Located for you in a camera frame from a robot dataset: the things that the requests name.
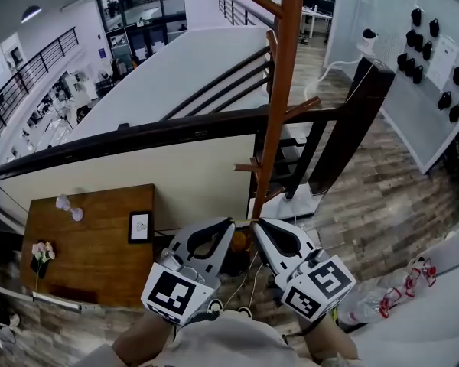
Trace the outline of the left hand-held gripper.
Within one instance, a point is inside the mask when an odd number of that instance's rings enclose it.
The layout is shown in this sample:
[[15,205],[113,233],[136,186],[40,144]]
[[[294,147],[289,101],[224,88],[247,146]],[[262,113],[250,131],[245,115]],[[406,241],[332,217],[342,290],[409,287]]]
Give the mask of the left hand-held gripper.
[[220,287],[233,225],[230,217],[217,217],[179,230],[151,267],[141,295],[145,308],[186,324]]

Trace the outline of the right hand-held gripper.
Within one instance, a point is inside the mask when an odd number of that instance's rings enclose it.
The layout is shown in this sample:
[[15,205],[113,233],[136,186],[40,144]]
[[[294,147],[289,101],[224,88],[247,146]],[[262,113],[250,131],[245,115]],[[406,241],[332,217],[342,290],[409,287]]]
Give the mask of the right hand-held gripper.
[[356,284],[340,258],[328,255],[297,226],[253,223],[257,250],[281,304],[313,322],[333,310]]

